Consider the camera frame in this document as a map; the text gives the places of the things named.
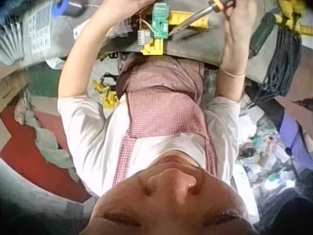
red checkered apron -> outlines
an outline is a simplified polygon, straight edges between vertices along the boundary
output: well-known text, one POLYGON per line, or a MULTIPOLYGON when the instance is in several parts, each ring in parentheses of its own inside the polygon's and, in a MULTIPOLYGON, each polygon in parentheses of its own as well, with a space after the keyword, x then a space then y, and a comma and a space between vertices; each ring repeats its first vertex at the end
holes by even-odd
POLYGON ((113 185, 127 178, 139 138, 195 133, 205 139, 206 170, 217 175, 216 152, 199 107, 204 64, 168 56, 131 54, 117 82, 126 94, 130 126, 120 150, 113 185))

coiled black cable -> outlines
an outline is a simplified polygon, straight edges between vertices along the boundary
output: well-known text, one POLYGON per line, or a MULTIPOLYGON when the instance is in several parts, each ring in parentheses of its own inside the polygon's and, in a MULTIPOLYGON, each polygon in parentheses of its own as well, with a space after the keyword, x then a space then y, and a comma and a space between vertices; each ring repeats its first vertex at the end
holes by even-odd
POLYGON ((285 96, 301 60, 301 35, 287 26, 278 28, 275 53, 268 72, 255 99, 247 106, 254 107, 278 95, 285 96))

hand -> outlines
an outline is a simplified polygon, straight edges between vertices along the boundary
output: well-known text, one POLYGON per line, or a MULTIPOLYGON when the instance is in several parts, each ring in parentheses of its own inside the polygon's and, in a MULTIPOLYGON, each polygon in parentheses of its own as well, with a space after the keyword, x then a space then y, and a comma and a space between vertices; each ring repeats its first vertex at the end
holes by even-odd
POLYGON ((103 20, 113 25, 131 17, 142 8, 151 5, 156 0, 104 0, 99 8, 103 20))
POLYGON ((236 0, 236 6, 225 11, 227 42, 249 45, 256 17, 256 0, 236 0))

bracelet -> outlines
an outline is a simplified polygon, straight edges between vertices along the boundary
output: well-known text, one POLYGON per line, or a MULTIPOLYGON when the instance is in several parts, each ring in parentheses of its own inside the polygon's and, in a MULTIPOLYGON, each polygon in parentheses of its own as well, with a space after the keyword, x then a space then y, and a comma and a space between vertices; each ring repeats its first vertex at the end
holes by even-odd
POLYGON ((242 78, 242 77, 245 77, 245 76, 246 76, 245 73, 244 73, 243 75, 234 75, 234 74, 231 74, 231 73, 225 71, 222 66, 220 66, 220 70, 222 70, 225 74, 227 74, 228 76, 231 76, 231 77, 242 78))

workbench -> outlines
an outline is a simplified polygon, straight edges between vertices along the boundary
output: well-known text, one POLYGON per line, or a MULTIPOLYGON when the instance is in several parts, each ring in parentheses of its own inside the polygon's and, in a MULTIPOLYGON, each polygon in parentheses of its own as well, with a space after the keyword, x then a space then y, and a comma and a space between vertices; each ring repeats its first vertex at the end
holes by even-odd
MULTIPOLYGON (((99 5, 102 0, 89 0, 89 4, 99 5)), ((170 10, 181 10, 196 12, 207 5, 206 0, 165 0, 170 5, 170 10)), ((28 32, 28 19, 36 11, 52 4, 52 1, 45 1, 28 11, 23 17, 23 47, 25 58, 21 61, 21 67, 28 67, 55 57, 66 57, 74 45, 73 30, 80 25, 97 10, 96 7, 89 6, 78 18, 54 17, 50 15, 50 47, 38 53, 32 53, 31 40, 28 32)), ((258 13, 254 24, 254 29, 260 23, 263 15, 276 7, 276 1, 257 1, 258 13)), ((219 66, 222 60, 225 46, 224 16, 222 13, 212 13, 209 15, 209 30, 199 33, 193 29, 186 29, 172 38, 165 40, 164 54, 174 55, 189 59, 202 61, 208 64, 219 66)), ((262 83, 267 72, 268 65, 273 56, 276 46, 277 27, 274 28, 268 40, 265 42, 259 55, 252 58, 247 67, 247 77, 262 83)), ((127 38, 115 38, 107 40, 102 51, 134 51, 140 52, 141 47, 137 45, 136 33, 130 33, 127 38)))

